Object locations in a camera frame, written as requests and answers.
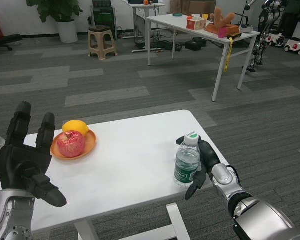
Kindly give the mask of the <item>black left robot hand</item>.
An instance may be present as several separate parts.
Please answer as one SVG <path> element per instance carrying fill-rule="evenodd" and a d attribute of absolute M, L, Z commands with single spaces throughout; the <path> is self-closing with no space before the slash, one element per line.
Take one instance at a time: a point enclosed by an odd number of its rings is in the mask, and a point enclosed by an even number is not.
<path fill-rule="evenodd" d="M 0 150 L 2 189 L 23 190 L 37 199 L 61 208 L 67 204 L 59 188 L 46 176 L 52 155 L 55 115 L 47 112 L 36 137 L 36 146 L 25 145 L 31 121 L 31 104 L 22 101 L 11 119 L 4 146 Z"/>

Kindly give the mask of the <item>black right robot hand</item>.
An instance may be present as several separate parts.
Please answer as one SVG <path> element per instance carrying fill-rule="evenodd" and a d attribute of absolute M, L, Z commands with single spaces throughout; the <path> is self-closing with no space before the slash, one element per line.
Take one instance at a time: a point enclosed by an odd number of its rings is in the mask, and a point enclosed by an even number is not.
<path fill-rule="evenodd" d="M 174 167 L 175 183 L 187 188 L 185 200 L 189 200 L 197 190 L 200 190 L 207 180 L 207 174 L 214 165 L 221 161 L 207 142 L 195 134 L 194 139 L 182 136 L 176 140 L 179 149 L 176 154 Z"/>

